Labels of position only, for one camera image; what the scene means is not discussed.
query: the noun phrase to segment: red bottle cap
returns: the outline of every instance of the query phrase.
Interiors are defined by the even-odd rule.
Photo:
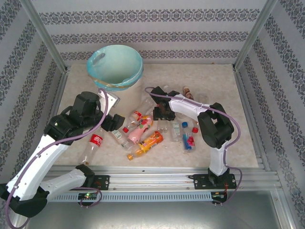
[[[126,127],[124,127],[124,128],[123,128],[123,131],[124,131],[125,133],[127,133],[129,130],[128,130]]]
[[[195,133],[195,134],[198,133],[198,128],[197,127],[193,127],[192,132]]]

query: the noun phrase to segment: white robotic arm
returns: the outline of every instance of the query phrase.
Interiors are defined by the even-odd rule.
[[[117,104],[119,98],[113,94],[108,94],[108,111]],[[31,155],[29,160],[20,172],[7,184],[0,185],[0,197],[7,199],[12,192],[17,179],[27,167],[25,174],[21,178],[18,187],[13,193],[10,207],[18,214],[26,217],[33,217],[38,214],[46,205],[47,200],[58,194],[64,193],[76,187],[86,187],[91,185],[94,173],[85,165],[79,165],[68,174],[43,181],[43,178],[54,164],[56,159],[73,143],[73,141],[53,145],[46,149],[41,155],[37,155],[44,147],[57,140],[78,136],[84,130],[96,126],[105,111],[105,96],[101,98],[91,92],[79,94],[73,106],[66,108],[61,114],[53,117],[44,130],[44,135]],[[102,128],[106,131],[118,129],[124,122],[124,118],[119,115],[113,117],[107,115],[102,123]],[[37,157],[31,166],[29,162]]]
[[[173,120],[175,118],[174,113],[179,112],[199,122],[203,139],[211,147],[209,173],[216,179],[225,174],[228,168],[224,164],[224,148],[229,143],[234,128],[228,118],[216,112],[208,111],[203,106],[225,113],[223,107],[218,103],[213,105],[202,104],[190,100],[175,91],[167,94],[160,87],[154,88],[151,93],[176,98],[171,99],[151,95],[159,105],[154,109],[154,119]]]

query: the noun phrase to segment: striped wall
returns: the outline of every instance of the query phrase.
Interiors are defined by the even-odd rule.
[[[272,170],[305,228],[305,0],[279,0],[239,69]]]
[[[41,138],[61,72],[19,1],[0,1],[0,15],[0,183],[7,183]]]
[[[266,0],[33,0],[67,65],[125,44],[146,63],[234,63]]]

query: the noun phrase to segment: red bottle label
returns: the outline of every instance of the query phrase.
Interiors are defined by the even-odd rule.
[[[102,141],[103,141],[102,137],[100,137],[98,135],[92,135],[89,142],[92,142],[92,143],[96,144],[97,146],[100,146]]]
[[[134,111],[132,117],[134,117],[135,120],[139,121],[142,118],[142,114],[138,111]]]

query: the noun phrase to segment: clear plastic bottle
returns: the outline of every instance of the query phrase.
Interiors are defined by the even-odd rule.
[[[187,122],[182,123],[182,132],[183,132],[182,139],[183,139],[183,145],[184,145],[185,151],[187,153],[194,151],[196,149],[195,141],[194,141],[192,130],[188,126]]]
[[[173,142],[179,142],[182,140],[182,129],[180,122],[176,120],[170,121],[170,130]]]
[[[126,151],[130,151],[134,146],[134,143],[131,142],[125,135],[121,133],[119,130],[114,130],[108,132],[110,136],[112,136]]]
[[[149,97],[126,119],[127,124],[123,128],[124,133],[128,133],[130,129],[136,127],[139,123],[139,120],[150,110],[156,103],[154,100]]]
[[[128,139],[135,144],[138,143],[144,132],[148,130],[152,125],[153,117],[151,115],[143,116],[139,121],[138,126],[129,133]]]
[[[93,159],[96,151],[98,150],[98,148],[101,146],[101,144],[103,142],[103,133],[104,133],[103,129],[99,128],[91,136],[84,152],[79,157],[80,164],[85,164],[88,166],[92,163],[92,159]]]
[[[159,131],[155,131],[152,135],[146,138],[144,141],[137,144],[133,152],[127,155],[128,159],[131,161],[135,157],[140,157],[145,155],[151,148],[155,147],[157,144],[163,141],[163,136]]]
[[[166,133],[167,130],[168,130],[168,121],[167,120],[159,119],[158,123],[157,123],[157,129],[161,133]]]

